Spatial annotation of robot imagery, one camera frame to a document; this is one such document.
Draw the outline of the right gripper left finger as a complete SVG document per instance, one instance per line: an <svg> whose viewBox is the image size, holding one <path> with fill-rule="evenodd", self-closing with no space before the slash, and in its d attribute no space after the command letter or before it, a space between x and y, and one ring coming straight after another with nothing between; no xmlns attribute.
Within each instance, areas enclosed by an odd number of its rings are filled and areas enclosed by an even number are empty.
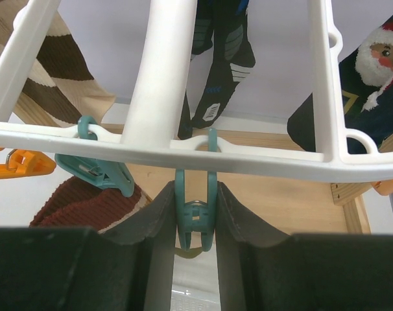
<svg viewBox="0 0 393 311"><path fill-rule="evenodd" d="M168 310L174 184L104 234L0 227L0 310Z"/></svg>

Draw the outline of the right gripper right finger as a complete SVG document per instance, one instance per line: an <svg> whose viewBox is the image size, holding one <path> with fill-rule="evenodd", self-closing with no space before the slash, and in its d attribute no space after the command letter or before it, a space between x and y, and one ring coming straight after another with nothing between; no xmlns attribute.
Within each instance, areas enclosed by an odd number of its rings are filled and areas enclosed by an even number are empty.
<svg viewBox="0 0 393 311"><path fill-rule="evenodd" d="M393 310L393 235L288 235L218 184L223 310Z"/></svg>

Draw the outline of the teal clothes peg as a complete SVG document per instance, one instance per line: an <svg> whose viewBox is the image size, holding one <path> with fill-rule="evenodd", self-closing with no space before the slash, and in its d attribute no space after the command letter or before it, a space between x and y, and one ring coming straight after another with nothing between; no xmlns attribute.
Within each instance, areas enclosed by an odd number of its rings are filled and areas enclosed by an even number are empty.
<svg viewBox="0 0 393 311"><path fill-rule="evenodd" d="M55 154L54 160L66 172L101 190L118 189L126 198L134 193L135 182L124 163L65 154Z"/></svg>
<svg viewBox="0 0 393 311"><path fill-rule="evenodd" d="M185 171L177 169L174 180L174 198L176 207L176 224L180 247L184 251L191 249L192 233L201 234L202 251L209 251L213 244L218 180L216 172L207 172L206 201L185 200Z"/></svg>

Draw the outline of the white round clip hanger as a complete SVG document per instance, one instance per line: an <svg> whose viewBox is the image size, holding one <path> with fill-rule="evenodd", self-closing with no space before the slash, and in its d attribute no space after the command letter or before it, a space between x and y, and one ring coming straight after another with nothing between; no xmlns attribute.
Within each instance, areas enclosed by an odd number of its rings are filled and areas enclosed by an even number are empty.
<svg viewBox="0 0 393 311"><path fill-rule="evenodd" d="M97 140L79 139L77 127L13 124L9 117L58 8L58 1L29 1L0 56L0 147L92 157L155 167L233 172L360 183L393 179L393 152L381 153L363 132L347 129L342 113L338 56L342 36L330 1L310 1L316 152L235 145L207 137L176 140L189 72L195 1L150 5L145 46L122 134L93 125Z"/></svg>

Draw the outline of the brown cream striped sock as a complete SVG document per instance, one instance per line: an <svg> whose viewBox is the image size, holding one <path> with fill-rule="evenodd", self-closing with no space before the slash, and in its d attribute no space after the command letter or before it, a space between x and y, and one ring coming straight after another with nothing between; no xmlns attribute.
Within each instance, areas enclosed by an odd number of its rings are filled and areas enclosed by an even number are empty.
<svg viewBox="0 0 393 311"><path fill-rule="evenodd" d="M101 122L115 102L88 66L66 23L55 14L14 107L27 124L69 127L83 115Z"/></svg>

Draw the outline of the black blue sport sock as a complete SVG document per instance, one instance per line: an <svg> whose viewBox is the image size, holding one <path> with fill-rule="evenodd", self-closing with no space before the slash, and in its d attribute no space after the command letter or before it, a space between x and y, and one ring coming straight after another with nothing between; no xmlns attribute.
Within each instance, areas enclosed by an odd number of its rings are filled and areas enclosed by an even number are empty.
<svg viewBox="0 0 393 311"><path fill-rule="evenodd" d="M248 40L248 1L198 1L191 56L213 49L213 62L195 114L193 128L211 126L256 59Z"/></svg>

